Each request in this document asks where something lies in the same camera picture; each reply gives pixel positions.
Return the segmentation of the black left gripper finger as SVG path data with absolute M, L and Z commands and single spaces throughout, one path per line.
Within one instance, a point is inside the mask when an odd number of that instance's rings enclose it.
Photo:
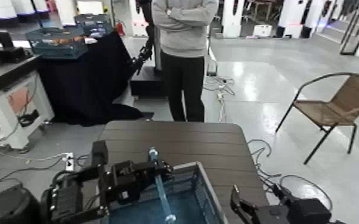
M 146 162 L 146 169 L 144 171 L 144 177 L 148 183 L 155 182 L 155 171 L 157 167 L 156 161 L 148 161 Z
M 163 181 L 168 181 L 174 177 L 172 167 L 163 160 L 158 160 L 158 174 Z

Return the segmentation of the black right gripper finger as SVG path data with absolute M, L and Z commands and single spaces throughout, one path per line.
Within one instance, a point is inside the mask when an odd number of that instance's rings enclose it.
M 290 206 L 293 202 L 292 193 L 284 186 L 279 184 L 273 185 L 273 193 L 280 200 L 281 205 Z
M 243 223 L 255 223 L 255 210 L 257 206 L 240 197 L 240 190 L 237 185 L 233 185 L 231 190 L 230 207 Z

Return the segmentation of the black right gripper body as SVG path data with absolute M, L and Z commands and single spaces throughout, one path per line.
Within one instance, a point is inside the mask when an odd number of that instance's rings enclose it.
M 261 206 L 255 210 L 255 220 L 259 224 L 289 224 L 289 209 L 286 206 Z

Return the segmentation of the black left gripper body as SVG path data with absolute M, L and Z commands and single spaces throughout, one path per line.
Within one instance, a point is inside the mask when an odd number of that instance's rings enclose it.
M 155 176 L 158 175 L 158 161 Z M 98 169 L 100 190 L 99 200 L 102 206 L 117 202 L 126 205 L 138 201 L 141 192 L 154 183 L 148 183 L 144 177 L 146 162 L 133 163 L 130 160 L 112 165 L 110 171 L 101 166 Z

